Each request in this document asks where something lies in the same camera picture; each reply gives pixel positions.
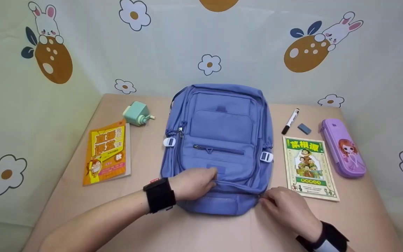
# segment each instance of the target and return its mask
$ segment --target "gray eraser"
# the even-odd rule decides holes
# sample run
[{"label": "gray eraser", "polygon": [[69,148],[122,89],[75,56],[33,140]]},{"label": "gray eraser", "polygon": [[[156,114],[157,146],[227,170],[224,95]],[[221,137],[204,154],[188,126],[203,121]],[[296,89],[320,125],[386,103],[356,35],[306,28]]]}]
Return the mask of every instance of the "gray eraser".
[{"label": "gray eraser", "polygon": [[309,127],[307,127],[306,125],[304,125],[303,123],[298,125],[298,129],[300,129],[302,132],[304,132],[306,135],[310,134],[312,132],[311,129],[309,129]]}]

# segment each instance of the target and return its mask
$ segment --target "pencil case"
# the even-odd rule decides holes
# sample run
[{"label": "pencil case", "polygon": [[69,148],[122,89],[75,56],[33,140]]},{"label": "pencil case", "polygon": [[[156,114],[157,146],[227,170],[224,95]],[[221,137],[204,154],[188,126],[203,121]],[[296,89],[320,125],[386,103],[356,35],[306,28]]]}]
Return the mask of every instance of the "pencil case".
[{"label": "pencil case", "polygon": [[332,154],[338,174],[343,177],[365,175],[366,165],[342,121],[335,118],[325,119],[320,125],[320,132]]}]

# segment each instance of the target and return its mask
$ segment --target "backpack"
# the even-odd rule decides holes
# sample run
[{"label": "backpack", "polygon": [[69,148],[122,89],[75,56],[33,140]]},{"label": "backpack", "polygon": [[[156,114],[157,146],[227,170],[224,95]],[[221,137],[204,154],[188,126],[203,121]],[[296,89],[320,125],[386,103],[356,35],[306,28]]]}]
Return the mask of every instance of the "backpack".
[{"label": "backpack", "polygon": [[216,167],[205,196],[178,206],[204,214],[241,215],[257,204],[271,176],[273,128],[262,91],[233,84],[197,84],[171,103],[161,177]]}]

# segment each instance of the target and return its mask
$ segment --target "cartoon rabbit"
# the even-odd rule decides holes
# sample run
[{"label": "cartoon rabbit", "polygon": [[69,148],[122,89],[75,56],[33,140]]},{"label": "cartoon rabbit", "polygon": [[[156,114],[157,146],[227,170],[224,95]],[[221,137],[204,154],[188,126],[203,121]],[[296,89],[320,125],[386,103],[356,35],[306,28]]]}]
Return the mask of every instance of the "cartoon rabbit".
[{"label": "cartoon rabbit", "polygon": [[40,7],[34,2],[29,2],[28,6],[35,16],[35,23],[37,24],[37,30],[40,34],[38,38],[40,43],[48,43],[46,36],[51,36],[56,38],[57,43],[63,44],[63,38],[60,35],[57,22],[55,21],[56,7],[48,5],[46,6],[46,12],[42,12]]},{"label": "cartoon rabbit", "polygon": [[334,50],[336,44],[340,43],[340,41],[346,38],[350,32],[353,32],[362,26],[363,20],[358,20],[354,23],[351,23],[354,17],[355,13],[352,11],[346,12],[340,22],[324,30],[323,33],[318,33],[315,35],[315,41],[321,42],[324,39],[328,39],[331,44],[327,50]]}]

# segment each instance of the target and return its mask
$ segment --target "tabletop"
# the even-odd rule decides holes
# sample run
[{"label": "tabletop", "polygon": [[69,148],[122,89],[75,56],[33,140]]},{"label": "tabletop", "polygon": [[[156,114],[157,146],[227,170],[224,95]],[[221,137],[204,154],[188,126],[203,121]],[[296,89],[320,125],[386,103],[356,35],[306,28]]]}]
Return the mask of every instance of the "tabletop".
[{"label": "tabletop", "polygon": [[[156,119],[148,121],[145,126],[130,127],[132,175],[83,187],[88,130],[122,119],[122,112],[135,100],[147,104]],[[37,251],[48,233],[76,215],[140,190],[158,177],[170,102],[165,97],[104,95],[24,251]],[[300,109],[299,116],[286,136],[321,140],[318,125],[323,119],[344,121],[341,110],[336,107],[270,104],[275,162],[269,188],[287,186],[280,132],[296,107]],[[300,123],[312,129],[308,136],[296,128]],[[371,176],[366,173],[359,179],[346,179],[334,169],[332,174],[340,202],[306,198],[312,212],[319,219],[336,226],[347,236],[355,251],[403,251]],[[176,206],[169,211],[141,217],[99,251],[305,251],[293,237],[292,233],[274,223],[260,204],[236,217],[195,214]]]}]

